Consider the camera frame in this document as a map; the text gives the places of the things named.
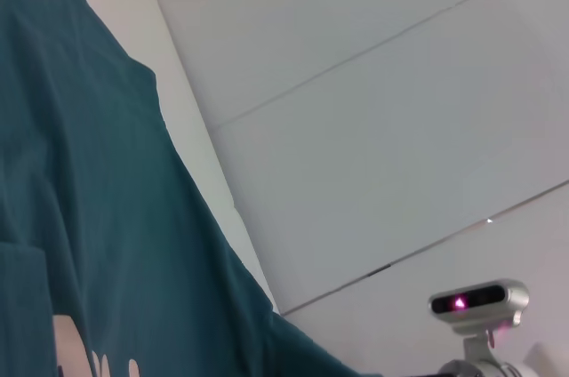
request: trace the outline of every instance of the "white wall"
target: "white wall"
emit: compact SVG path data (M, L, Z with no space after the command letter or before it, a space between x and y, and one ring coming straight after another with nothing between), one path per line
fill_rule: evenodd
M159 0L282 311L569 179L566 0Z
M496 343L502 359L519 362L538 341L569 346L568 258L565 186L287 318L362 372L424 375L463 357L461 338L429 315L429 296L511 277L527 284L530 304Z
M156 73L160 108L184 164L244 265L270 296L156 0L87 0L125 50Z

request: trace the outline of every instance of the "teal shirt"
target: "teal shirt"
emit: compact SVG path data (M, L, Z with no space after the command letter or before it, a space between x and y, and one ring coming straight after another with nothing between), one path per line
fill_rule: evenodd
M58 375L54 315L112 377L132 359L141 377L356 375L272 312L154 74L85 0L0 0L0 375Z

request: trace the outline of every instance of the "white ceiling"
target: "white ceiling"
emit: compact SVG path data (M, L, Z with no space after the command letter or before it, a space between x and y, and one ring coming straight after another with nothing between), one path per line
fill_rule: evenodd
M282 311L569 178L563 0L159 1Z

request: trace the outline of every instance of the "teal fabric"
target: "teal fabric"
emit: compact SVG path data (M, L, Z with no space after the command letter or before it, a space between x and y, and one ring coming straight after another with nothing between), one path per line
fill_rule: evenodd
M272 313L174 150L154 74L85 0L0 0L0 81L0 374L57 375L65 315L113 377L131 358L142 377L356 375Z

